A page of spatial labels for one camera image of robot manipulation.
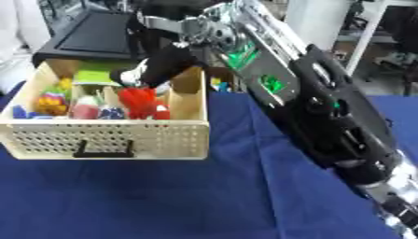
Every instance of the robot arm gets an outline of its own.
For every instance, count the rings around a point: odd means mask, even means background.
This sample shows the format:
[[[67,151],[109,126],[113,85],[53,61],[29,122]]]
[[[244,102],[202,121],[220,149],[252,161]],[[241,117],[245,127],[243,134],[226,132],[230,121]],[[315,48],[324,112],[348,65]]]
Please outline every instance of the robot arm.
[[[209,47],[298,148],[376,203],[388,226],[416,238],[417,169],[397,148],[387,122],[339,64],[305,45],[258,0],[217,4],[181,21],[138,11],[135,23],[140,27],[128,33],[142,41],[149,40],[148,29],[175,33],[181,41],[147,59],[142,83],[157,86],[196,63],[189,47]],[[174,55],[182,60],[155,70],[155,59]]]

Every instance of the white clothing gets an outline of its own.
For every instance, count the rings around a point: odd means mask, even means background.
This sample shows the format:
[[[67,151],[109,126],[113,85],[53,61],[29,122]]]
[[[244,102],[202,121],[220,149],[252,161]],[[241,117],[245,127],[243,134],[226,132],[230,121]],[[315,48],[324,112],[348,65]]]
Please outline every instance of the white clothing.
[[[29,77],[34,71],[30,63],[32,54],[49,38],[37,0],[1,0],[0,90],[3,93]]]

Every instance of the black handle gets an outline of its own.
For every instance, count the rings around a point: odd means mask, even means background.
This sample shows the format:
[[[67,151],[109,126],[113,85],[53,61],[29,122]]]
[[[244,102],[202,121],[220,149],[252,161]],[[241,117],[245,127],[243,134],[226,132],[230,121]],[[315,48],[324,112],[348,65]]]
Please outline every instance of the black handle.
[[[85,152],[87,140],[81,140],[78,151],[73,154],[74,158],[133,158],[133,141],[128,140],[125,152]]]

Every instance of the navy blue cloth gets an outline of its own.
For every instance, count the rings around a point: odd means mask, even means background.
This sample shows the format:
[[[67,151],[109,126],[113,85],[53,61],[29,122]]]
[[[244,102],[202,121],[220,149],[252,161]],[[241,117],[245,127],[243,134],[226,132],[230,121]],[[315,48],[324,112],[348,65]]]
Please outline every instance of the navy blue cloth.
[[[416,158],[417,99],[373,101]],[[397,238],[246,94],[213,93],[208,105],[205,161],[31,162],[0,149],[0,238]]]

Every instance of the red toy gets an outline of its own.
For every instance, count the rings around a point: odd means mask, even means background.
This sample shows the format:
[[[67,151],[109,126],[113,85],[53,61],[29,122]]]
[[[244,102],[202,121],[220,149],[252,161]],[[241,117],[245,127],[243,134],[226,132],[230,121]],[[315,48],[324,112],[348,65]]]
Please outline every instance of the red toy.
[[[119,100],[129,109],[133,120],[169,120],[170,111],[162,101],[156,100],[155,91],[150,88],[126,88],[118,92]]]

